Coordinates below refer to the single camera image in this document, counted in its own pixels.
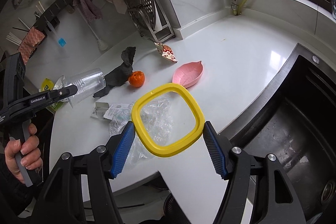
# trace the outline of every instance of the kitchen counter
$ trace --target kitchen counter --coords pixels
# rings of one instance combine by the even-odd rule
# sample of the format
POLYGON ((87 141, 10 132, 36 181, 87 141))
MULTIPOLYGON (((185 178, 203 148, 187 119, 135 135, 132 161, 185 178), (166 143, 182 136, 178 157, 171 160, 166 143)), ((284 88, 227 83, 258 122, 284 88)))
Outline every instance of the kitchen counter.
MULTIPOLYGON (((145 84, 134 89, 126 83, 100 99, 129 104, 150 90, 171 82, 174 71, 182 64, 201 60, 203 76, 188 90, 202 109, 205 120, 211 121, 219 132, 263 91, 300 42, 299 38, 255 19, 230 16, 182 41, 177 38, 168 41, 166 44, 172 47, 178 63, 164 60, 153 43, 134 33, 83 71, 98 67, 107 74, 121 64, 122 50, 136 46, 133 70, 145 73, 145 84)), ((109 121, 90 117, 94 106, 95 99, 91 97, 73 109, 66 104, 57 111, 51 137, 50 170, 64 152, 82 155, 106 144, 109 121)), ((172 99, 171 108, 174 109, 172 138, 180 138, 189 132, 194 121, 186 114, 178 97, 172 99)), ((125 192, 146 182, 157 172, 192 224, 213 222, 227 182, 216 174, 203 137, 173 157, 152 157, 139 161, 133 168, 125 168, 110 181, 111 188, 115 194, 125 192)), ((87 201, 90 197, 86 176, 82 176, 82 184, 83 200, 87 201)), ((247 201, 242 223, 249 223, 251 211, 252 205, 247 201)))

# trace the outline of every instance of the sink drain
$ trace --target sink drain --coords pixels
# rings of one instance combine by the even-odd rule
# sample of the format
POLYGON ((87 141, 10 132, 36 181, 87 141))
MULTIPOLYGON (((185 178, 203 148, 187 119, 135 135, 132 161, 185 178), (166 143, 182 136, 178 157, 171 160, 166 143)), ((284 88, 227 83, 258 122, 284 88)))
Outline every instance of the sink drain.
POLYGON ((333 198, 336 191, 336 182, 334 180, 329 180, 325 185, 322 196, 321 196, 321 204, 328 204, 333 198))

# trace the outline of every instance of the plastic bag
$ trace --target plastic bag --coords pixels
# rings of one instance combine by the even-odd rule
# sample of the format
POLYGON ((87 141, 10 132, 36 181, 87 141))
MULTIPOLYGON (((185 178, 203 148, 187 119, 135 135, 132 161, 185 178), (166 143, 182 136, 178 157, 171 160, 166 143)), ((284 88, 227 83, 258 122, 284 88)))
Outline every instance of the plastic bag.
MULTIPOLYGON (((131 120, 134 103, 135 102, 130 104, 127 109, 123 109, 112 117, 109 124, 110 137, 120 134, 127 122, 131 120)), ((172 117, 169 116, 168 113, 169 108, 169 98, 163 95, 150 101, 140 111, 140 116, 147 132, 154 142, 161 146, 167 144, 173 126, 172 117)), ((152 157, 154 157, 154 155, 145 148, 136 134, 124 168, 131 168, 135 166, 139 160, 152 157)))

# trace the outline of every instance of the pink leaf-shaped dish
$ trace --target pink leaf-shaped dish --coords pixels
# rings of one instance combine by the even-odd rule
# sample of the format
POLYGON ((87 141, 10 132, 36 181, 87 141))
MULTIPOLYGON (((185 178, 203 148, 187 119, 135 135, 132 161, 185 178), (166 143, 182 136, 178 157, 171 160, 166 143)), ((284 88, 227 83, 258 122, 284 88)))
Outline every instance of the pink leaf-shaped dish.
POLYGON ((201 78, 203 65, 201 61, 186 63, 176 69, 173 75, 173 83, 180 84, 185 88, 195 85, 201 78))

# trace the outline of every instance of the stainless steel sink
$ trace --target stainless steel sink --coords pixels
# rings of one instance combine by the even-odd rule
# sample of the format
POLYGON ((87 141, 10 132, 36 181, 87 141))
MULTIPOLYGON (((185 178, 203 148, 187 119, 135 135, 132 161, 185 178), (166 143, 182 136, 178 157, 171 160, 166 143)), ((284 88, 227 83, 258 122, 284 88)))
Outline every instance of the stainless steel sink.
MULTIPOLYGON (((275 154, 305 218, 336 220, 336 73, 297 45, 259 97, 220 134, 250 155, 275 154)), ((249 199, 253 203, 251 178, 249 199)))

